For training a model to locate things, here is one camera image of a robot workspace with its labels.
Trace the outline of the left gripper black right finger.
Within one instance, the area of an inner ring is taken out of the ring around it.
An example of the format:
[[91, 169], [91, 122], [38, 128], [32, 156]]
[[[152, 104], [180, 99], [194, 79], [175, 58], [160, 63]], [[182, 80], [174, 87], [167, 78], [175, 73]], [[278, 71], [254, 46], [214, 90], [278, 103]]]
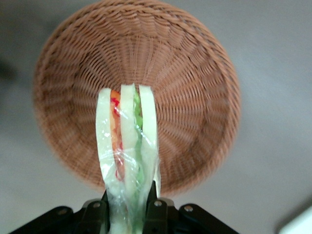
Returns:
[[146, 203], [143, 234], [172, 234], [170, 227], [170, 209], [174, 202], [165, 197], [157, 197], [156, 182], [153, 181]]

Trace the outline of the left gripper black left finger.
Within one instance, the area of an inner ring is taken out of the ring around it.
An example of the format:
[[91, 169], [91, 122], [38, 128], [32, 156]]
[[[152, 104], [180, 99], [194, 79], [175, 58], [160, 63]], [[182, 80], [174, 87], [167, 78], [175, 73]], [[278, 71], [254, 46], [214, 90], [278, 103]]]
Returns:
[[92, 199], [84, 203], [85, 208], [82, 219], [82, 234], [108, 234], [109, 233], [109, 202], [107, 192], [101, 199]]

